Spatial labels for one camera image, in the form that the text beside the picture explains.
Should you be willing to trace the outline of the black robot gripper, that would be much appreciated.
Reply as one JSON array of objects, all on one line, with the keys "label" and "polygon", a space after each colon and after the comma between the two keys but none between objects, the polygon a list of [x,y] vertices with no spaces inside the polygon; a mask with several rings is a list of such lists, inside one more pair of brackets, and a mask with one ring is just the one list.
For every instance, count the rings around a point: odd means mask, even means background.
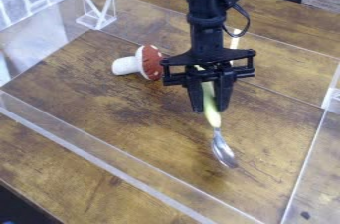
[{"label": "black robot gripper", "polygon": [[187,16],[190,23],[190,49],[162,60],[165,84],[185,85],[195,112],[203,112],[202,82],[214,81],[217,109],[223,112],[230,103],[237,78],[255,75],[253,49],[223,47],[226,17],[210,19]]}]

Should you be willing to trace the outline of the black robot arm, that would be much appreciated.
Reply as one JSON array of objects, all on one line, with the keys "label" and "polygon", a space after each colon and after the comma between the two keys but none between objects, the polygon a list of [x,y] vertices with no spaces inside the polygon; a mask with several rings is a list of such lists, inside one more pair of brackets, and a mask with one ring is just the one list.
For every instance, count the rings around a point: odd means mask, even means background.
[{"label": "black robot arm", "polygon": [[213,82],[217,109],[223,112],[229,107],[233,84],[238,78],[255,75],[253,49],[223,47],[223,33],[241,37],[250,24],[235,35],[227,31],[226,11],[235,9],[246,19],[247,12],[237,4],[239,0],[187,0],[191,47],[181,55],[162,60],[165,85],[183,85],[187,88],[191,107],[203,112],[203,83]]}]

